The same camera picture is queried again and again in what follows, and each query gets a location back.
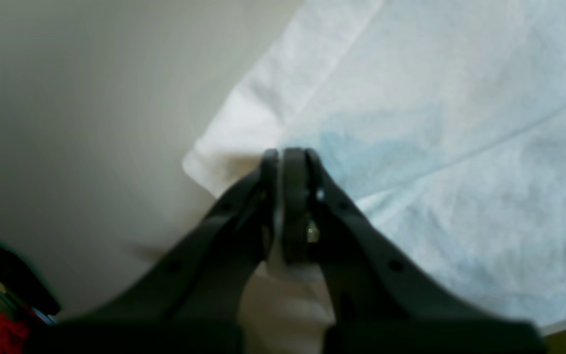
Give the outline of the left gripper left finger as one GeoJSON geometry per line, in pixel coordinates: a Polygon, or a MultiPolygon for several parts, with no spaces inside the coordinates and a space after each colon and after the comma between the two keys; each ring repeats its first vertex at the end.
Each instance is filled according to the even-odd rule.
{"type": "Polygon", "coordinates": [[[279,153],[235,183],[126,292],[76,320],[37,329],[26,354],[244,354],[236,316],[272,244],[279,153]]]}

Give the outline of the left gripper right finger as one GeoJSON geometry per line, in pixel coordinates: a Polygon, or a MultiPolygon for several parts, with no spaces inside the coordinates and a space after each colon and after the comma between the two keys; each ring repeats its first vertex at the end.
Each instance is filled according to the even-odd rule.
{"type": "Polygon", "coordinates": [[[336,323],[325,354],[545,354],[533,324],[505,320],[440,286],[385,238],[326,172],[317,152],[281,162],[282,252],[316,264],[336,323]]]}

